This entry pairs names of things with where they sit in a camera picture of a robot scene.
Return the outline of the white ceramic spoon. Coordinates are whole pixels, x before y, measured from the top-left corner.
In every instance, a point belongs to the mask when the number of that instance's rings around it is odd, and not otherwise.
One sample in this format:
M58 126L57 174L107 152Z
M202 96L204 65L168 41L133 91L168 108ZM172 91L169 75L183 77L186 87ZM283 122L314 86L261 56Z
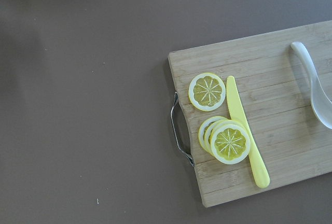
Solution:
M331 129L331 100L321 86L312 58L301 42L291 43L291 48L301 61L310 85L310 102L316 118L327 128Z

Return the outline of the single lemon slice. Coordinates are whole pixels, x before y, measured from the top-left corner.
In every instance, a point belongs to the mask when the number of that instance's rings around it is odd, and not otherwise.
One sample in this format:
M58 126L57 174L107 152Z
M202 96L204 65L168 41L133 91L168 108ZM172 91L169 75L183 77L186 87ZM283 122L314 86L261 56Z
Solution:
M190 82L188 98L196 109L213 111L223 104L226 98L226 87L218 75L201 73Z

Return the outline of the stacked lemon slices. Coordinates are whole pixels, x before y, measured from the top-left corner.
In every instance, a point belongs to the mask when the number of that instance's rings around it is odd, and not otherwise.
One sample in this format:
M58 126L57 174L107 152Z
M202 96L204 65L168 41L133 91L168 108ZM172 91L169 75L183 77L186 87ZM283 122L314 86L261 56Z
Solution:
M201 147L223 164L237 164L250 151L250 138L244 126L235 120L214 116L198 129Z

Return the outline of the bamboo cutting board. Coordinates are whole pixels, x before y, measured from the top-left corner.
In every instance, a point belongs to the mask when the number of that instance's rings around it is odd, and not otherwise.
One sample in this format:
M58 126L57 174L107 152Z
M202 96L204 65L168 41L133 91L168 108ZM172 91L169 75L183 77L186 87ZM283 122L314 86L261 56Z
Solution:
M331 130L315 117L307 74L291 49L302 42L323 89L331 95L331 22L325 21L169 54L169 64L190 137L202 204L211 207L257 193L250 162L225 165L203 150L201 123L228 117L223 104L205 112L188 98L191 80L204 72L236 79L254 140L270 176L269 189L331 172Z

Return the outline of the yellow plastic knife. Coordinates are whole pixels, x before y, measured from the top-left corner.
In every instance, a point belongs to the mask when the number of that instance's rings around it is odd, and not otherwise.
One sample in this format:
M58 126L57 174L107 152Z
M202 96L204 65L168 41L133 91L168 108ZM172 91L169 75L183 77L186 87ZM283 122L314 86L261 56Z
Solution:
M251 133L239 96L236 80L233 76L227 77L226 99L231 119L241 123L250 138L251 147L248 156L254 181L259 188L267 188L270 184L269 173Z

